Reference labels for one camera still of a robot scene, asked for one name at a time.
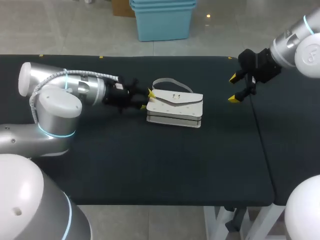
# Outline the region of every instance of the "tiled floor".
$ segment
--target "tiled floor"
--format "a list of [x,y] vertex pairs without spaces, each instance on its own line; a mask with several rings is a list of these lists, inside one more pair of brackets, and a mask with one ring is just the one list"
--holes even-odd
[[[140,42],[136,20],[113,16],[105,0],[0,0],[0,54],[237,57],[245,48],[267,48],[319,5],[320,0],[198,0],[188,39]],[[202,207],[80,207],[94,240],[206,239]]]

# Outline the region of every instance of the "light blue plastic bin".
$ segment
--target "light blue plastic bin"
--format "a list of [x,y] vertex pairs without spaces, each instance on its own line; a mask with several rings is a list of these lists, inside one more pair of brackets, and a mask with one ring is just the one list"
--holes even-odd
[[178,2],[157,2],[157,3],[135,3],[130,1],[130,5],[136,9],[153,9],[153,8],[172,8],[172,7],[190,7],[196,4],[196,0],[178,1]]
[[135,4],[183,3],[190,0],[132,0]]
[[192,10],[195,6],[196,4],[149,9],[131,6],[135,12],[139,40],[144,42],[187,39]]

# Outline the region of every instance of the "robotic arm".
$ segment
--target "robotic arm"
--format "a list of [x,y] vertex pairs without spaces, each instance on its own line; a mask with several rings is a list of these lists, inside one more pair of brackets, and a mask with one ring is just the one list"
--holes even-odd
[[[111,105],[122,111],[128,107],[141,109],[149,97],[154,97],[147,87],[138,86],[137,79],[125,83],[109,74],[30,62],[21,67],[18,90],[23,97],[30,97],[34,124],[0,125],[0,154],[26,158],[67,152],[82,103]],[[142,95],[142,100],[135,100],[135,95]]]
[[297,67],[307,77],[320,78],[320,8],[317,8],[273,40],[270,48],[259,53],[244,50],[238,61],[241,69],[229,80],[232,84],[248,76],[246,88],[228,100],[242,102],[255,95],[256,84],[266,83],[281,73],[282,68]]

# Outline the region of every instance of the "black table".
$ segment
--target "black table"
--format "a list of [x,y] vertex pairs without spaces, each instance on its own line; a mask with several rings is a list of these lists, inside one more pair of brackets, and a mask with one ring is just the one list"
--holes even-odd
[[252,98],[275,191],[285,206],[302,181],[320,175],[320,81],[296,69],[259,84]]
[[146,112],[84,107],[68,153],[33,161],[76,204],[268,206],[274,201],[250,101],[230,104],[244,87],[228,80],[228,57],[0,56],[0,123],[32,123],[18,93],[22,63],[88,70],[151,85],[170,77],[204,94],[201,128],[146,122]]

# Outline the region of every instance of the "handbag strap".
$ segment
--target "handbag strap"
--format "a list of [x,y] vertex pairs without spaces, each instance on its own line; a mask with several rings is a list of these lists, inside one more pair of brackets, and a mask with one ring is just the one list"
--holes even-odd
[[177,80],[174,80],[173,78],[159,78],[159,79],[153,81],[153,83],[152,83],[152,89],[156,89],[156,88],[155,88],[155,85],[156,85],[156,84],[159,84],[159,83],[172,83],[172,84],[178,85],[179,87],[182,87],[182,88],[188,90],[188,91],[189,91],[190,93],[192,93],[192,94],[194,93],[194,92],[191,90],[190,87],[188,87],[187,85],[185,85],[185,84],[183,84],[183,83],[181,83],[181,82],[179,82],[179,81],[177,81]]

